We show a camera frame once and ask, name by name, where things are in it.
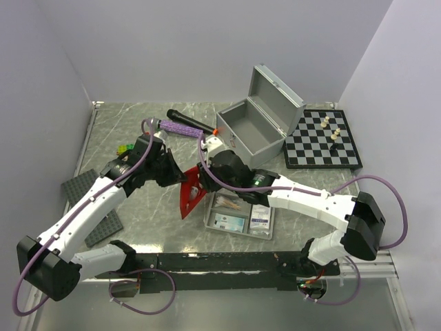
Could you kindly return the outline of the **cotton swabs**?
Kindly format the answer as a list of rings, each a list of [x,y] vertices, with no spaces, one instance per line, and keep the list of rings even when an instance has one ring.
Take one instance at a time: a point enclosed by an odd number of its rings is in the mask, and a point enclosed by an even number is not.
[[[241,206],[237,201],[230,199],[228,197],[224,197],[224,196],[217,196],[216,197],[214,207],[215,208],[229,208],[232,210],[241,210]]]

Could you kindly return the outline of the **red first aid pouch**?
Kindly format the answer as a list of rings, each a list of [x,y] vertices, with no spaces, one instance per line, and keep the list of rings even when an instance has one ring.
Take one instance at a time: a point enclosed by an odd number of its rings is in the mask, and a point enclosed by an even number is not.
[[[199,168],[197,166],[187,170],[184,175],[187,177],[187,181],[182,182],[180,189],[180,214],[182,219],[187,217],[207,193],[199,181]]]

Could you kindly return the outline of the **light blue gauze packet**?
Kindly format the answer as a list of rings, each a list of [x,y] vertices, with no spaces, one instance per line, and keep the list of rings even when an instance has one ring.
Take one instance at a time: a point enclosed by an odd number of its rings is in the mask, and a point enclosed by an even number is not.
[[[216,213],[214,216],[215,228],[222,230],[229,230],[233,232],[242,232],[245,224],[245,219],[242,217],[234,217],[226,214]]]

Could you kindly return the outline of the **white blue instruction packet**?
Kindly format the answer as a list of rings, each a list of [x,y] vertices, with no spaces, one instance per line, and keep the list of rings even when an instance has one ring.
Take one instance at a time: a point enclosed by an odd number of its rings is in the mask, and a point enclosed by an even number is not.
[[[268,236],[270,219],[270,208],[263,205],[253,205],[249,219],[249,233],[258,236]]]

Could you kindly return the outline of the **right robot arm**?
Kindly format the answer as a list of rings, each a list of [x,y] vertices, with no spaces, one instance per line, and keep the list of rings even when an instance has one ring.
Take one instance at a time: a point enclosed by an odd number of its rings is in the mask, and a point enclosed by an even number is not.
[[[334,232],[309,240],[300,265],[317,274],[345,255],[373,261],[385,225],[375,199],[366,192],[356,196],[311,188],[264,169],[250,169],[215,136],[198,137],[199,173],[207,191],[221,188],[253,205],[281,208],[307,215],[334,227]]]

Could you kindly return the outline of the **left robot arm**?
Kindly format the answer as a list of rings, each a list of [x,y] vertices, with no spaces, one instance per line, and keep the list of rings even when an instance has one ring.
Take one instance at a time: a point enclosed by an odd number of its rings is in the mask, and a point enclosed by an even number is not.
[[[71,210],[37,239],[17,245],[20,280],[54,301],[66,298],[76,285],[105,272],[128,277],[136,269],[136,250],[115,240],[79,254],[83,240],[117,205],[147,181],[161,187],[186,180],[160,133],[142,134],[134,148],[109,162],[89,191]]]

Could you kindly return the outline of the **purple glitter microphone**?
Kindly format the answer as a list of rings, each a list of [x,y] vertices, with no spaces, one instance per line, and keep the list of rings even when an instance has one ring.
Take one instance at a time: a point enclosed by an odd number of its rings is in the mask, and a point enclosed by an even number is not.
[[[183,135],[186,137],[198,138],[203,133],[203,131],[200,129],[189,127],[189,126],[183,125],[181,123],[168,121],[168,120],[164,120],[164,119],[159,119],[157,121],[156,125],[157,125],[158,129],[160,129],[160,130],[164,130],[166,132],[171,132],[174,134]]]

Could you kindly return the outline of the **toy brick car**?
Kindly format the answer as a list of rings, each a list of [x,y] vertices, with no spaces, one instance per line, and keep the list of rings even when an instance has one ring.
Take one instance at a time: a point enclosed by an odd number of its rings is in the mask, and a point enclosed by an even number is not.
[[[119,145],[116,154],[121,155],[124,152],[127,152],[128,150],[132,150],[133,148],[134,148],[134,144]]]

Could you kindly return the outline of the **grey metal storage box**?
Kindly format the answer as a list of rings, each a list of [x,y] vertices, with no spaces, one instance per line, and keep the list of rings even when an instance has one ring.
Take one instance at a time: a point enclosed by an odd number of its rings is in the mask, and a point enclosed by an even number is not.
[[[267,66],[254,66],[246,99],[217,112],[216,128],[224,143],[250,168],[282,152],[306,103]]]

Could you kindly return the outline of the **grey plastic divided tray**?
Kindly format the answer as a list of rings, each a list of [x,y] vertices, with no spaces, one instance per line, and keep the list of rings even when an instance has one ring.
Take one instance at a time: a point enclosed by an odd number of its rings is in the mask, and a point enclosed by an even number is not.
[[[215,193],[205,214],[205,227],[262,240],[272,240],[274,209],[252,205],[234,194]]]

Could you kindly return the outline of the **black microphone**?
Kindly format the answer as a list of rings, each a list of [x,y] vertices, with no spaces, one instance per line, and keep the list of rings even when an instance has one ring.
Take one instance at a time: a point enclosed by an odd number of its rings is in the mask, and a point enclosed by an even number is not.
[[[202,130],[205,134],[217,134],[217,130],[207,124],[204,124],[200,121],[197,121],[191,117],[188,117],[184,115],[183,113],[179,112],[178,110],[169,109],[167,111],[167,117],[171,119],[172,121],[181,123],[183,125],[196,128],[199,130]]]

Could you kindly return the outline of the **chess board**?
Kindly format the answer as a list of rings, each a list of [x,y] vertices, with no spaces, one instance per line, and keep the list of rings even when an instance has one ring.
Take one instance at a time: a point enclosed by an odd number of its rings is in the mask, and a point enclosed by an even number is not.
[[[325,117],[330,117],[329,125],[321,128]],[[340,135],[332,141],[331,135],[337,128],[340,128]],[[338,144],[337,150],[330,152],[333,143]],[[356,143],[342,110],[306,109],[294,132],[285,139],[283,154],[288,169],[362,168]]]

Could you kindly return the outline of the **cream chess piece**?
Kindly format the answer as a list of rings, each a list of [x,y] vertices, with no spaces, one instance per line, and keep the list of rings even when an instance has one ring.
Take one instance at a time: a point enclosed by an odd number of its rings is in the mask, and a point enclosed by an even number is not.
[[[330,117],[325,117],[323,119],[323,121],[321,122],[320,127],[321,128],[326,128],[329,125],[329,120],[330,120]]]

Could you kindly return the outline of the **black chess piece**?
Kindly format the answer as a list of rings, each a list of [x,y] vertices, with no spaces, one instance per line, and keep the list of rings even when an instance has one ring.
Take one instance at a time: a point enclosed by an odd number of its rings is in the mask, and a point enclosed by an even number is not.
[[[329,151],[330,151],[330,152],[335,152],[335,151],[337,150],[337,146],[338,146],[337,143],[333,143],[333,144],[331,145]]]

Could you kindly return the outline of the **cream chess pawn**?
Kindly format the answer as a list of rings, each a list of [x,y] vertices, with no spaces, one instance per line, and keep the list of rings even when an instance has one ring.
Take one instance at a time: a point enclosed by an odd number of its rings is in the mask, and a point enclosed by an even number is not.
[[[331,135],[331,140],[336,141],[339,135],[340,135],[340,128],[337,128],[334,131],[334,133]]]

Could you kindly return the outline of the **black mounting base rail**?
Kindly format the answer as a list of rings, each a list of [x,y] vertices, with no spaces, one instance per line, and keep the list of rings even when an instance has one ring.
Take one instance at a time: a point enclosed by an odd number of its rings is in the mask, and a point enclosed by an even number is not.
[[[138,253],[132,269],[150,267],[168,273],[179,291],[254,288],[296,291],[297,280],[340,274],[336,260],[321,266],[301,252],[290,251]]]

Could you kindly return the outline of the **aluminium frame rail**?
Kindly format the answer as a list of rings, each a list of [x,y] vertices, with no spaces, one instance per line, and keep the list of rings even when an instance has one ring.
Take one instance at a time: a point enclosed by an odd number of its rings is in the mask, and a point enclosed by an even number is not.
[[[338,260],[340,276],[344,278],[357,278],[355,265],[360,276],[366,279],[398,278],[398,273],[390,251],[380,251],[374,261],[364,261],[351,257]]]

